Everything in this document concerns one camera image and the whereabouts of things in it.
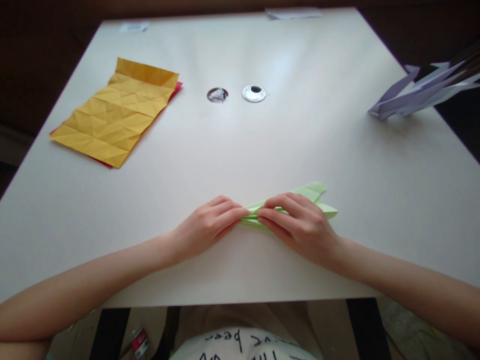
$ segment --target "folded paper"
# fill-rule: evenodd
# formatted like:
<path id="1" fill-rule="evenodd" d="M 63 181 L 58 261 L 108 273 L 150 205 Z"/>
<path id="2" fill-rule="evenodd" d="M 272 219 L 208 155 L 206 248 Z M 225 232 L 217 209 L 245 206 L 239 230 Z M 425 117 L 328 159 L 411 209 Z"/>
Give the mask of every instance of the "folded paper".
<path id="1" fill-rule="evenodd" d="M 108 85 L 50 135 L 50 139 L 119 168 L 142 132 L 167 106 L 179 74 L 118 58 Z"/>
<path id="2" fill-rule="evenodd" d="M 315 205 L 317 205 L 320 209 L 322 209 L 327 219 L 333 219 L 338 214 L 338 210 L 334 209 L 331 206 L 328 206 L 327 204 L 322 203 L 320 195 L 325 190 L 326 188 L 325 186 L 323 186 L 323 184 L 319 182 L 314 182 L 314 183 L 311 183 L 310 185 L 306 185 L 301 188 L 292 190 L 291 193 L 303 195 L 304 197 L 309 199 L 311 202 L 313 202 Z M 266 227 L 259 221 L 259 216 L 257 215 L 257 210 L 263 207 L 263 205 L 265 204 L 265 201 L 266 200 L 247 206 L 246 209 L 250 210 L 251 214 L 249 216 L 242 217 L 240 224 L 245 225 L 249 228 L 270 232 L 268 227 Z M 277 210 L 286 213 L 286 211 L 281 207 L 278 207 Z"/>
<path id="3" fill-rule="evenodd" d="M 180 91 L 180 89 L 181 89 L 181 87 L 182 87 L 183 84 L 184 84 L 183 82 L 177 81 L 176 86 L 175 86 L 175 90 L 171 93 L 170 99 L 168 100 L 169 103 L 170 103 L 170 101 L 174 98 L 174 96 Z M 60 126 L 57 127 L 57 128 L 55 128 L 55 129 L 53 129 L 53 130 L 50 132 L 49 135 L 52 135 L 54 132 L 56 132 L 57 129 L 60 128 Z M 96 158 L 94 158 L 94 157 L 92 157 L 92 156 L 89 156 L 89 157 L 92 158 L 93 160 L 99 162 L 100 164 L 102 164 L 103 166 L 105 166 L 105 167 L 107 167 L 107 168 L 109 168 L 109 169 L 113 168 L 112 165 L 107 164 L 106 162 L 103 162 L 103 161 L 101 161 L 101 160 L 98 160 L 98 159 L 96 159 Z"/>
<path id="4" fill-rule="evenodd" d="M 406 116 L 444 102 L 463 90 L 479 87 L 480 84 L 474 82 L 480 79 L 480 74 L 450 85 L 465 72 L 451 76 L 463 63 L 452 67 L 449 62 L 433 63 L 437 67 L 435 71 L 418 80 L 411 89 L 403 91 L 420 71 L 418 66 L 405 66 L 408 75 L 393 84 L 368 112 L 380 121 L 394 114 Z"/>

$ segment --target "white origami paper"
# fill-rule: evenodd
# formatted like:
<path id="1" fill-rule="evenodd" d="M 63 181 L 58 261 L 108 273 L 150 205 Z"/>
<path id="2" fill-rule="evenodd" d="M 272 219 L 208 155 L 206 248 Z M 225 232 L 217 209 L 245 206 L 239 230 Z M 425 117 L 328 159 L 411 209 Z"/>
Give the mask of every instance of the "white origami paper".
<path id="1" fill-rule="evenodd" d="M 479 87 L 480 84 L 474 82 L 480 79 L 480 74 L 448 86 L 465 72 L 462 71 L 454 76 L 450 76 L 463 63 L 462 61 L 452 67 L 450 67 L 449 62 L 433 63 L 432 65 L 437 67 L 435 71 L 417 81 L 412 88 L 403 91 L 420 71 L 418 66 L 406 65 L 405 69 L 408 75 L 390 86 L 368 112 L 377 116 L 380 121 L 394 114 L 406 116 L 440 104 L 463 90 Z"/>

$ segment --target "paper label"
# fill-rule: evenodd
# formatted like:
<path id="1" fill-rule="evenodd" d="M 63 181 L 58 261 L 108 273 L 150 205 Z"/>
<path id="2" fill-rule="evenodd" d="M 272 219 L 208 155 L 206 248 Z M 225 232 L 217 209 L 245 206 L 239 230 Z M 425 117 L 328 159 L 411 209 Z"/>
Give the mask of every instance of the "paper label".
<path id="1" fill-rule="evenodd" d="M 149 28 L 150 21 L 124 22 L 120 26 L 121 33 L 144 33 Z"/>

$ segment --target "hole in table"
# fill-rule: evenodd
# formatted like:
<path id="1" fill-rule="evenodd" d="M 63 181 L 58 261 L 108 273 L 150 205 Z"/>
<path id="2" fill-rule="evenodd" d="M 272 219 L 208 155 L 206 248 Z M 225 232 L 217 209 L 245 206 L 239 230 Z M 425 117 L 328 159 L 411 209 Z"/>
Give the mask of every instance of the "hole in table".
<path id="1" fill-rule="evenodd" d="M 229 97 L 229 92 L 222 87 L 214 87 L 206 93 L 206 98 L 212 102 L 221 104 Z"/>

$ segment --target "left hand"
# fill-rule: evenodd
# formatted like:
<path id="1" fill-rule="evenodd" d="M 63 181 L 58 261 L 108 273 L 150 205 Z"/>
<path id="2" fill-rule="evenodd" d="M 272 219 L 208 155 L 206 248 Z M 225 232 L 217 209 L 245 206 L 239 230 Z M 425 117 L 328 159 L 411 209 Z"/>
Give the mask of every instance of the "left hand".
<path id="1" fill-rule="evenodd" d="M 173 261 L 178 264 L 200 255 L 248 215 L 250 211 L 226 196 L 218 196 L 200 206 L 170 233 Z"/>

